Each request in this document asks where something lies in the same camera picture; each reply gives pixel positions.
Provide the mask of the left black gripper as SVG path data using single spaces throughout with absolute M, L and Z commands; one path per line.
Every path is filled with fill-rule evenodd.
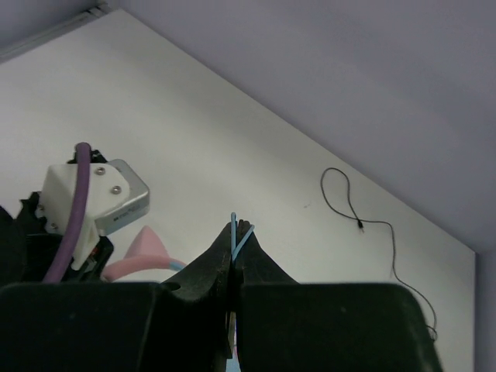
M 40 193 L 34 191 L 20 201 L 21 209 L 12 217 L 1 209 L 1 284 L 41 282 L 48 271 L 62 236 L 45 228 L 40 216 Z M 111 241 L 100 236 L 81 269 L 67 268 L 64 281 L 98 281 L 112 255 Z

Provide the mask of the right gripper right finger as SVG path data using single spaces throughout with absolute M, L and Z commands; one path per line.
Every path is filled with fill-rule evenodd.
M 243 371 L 440 371 L 413 294 L 397 284 L 299 284 L 234 225 L 236 352 Z

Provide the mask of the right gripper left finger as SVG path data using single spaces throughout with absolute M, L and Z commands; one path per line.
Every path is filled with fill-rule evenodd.
M 3 371 L 223 371 L 231 229 L 163 283 L 16 284 L 1 291 Z

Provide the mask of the blue pink cat-ear headphones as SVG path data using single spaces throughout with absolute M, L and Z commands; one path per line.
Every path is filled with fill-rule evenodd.
M 160 237 L 149 226 L 144 226 L 131 242 L 126 255 L 103 269 L 102 279 L 114 282 L 140 271 L 172 270 L 178 272 L 186 266 L 186 263 L 172 258 Z

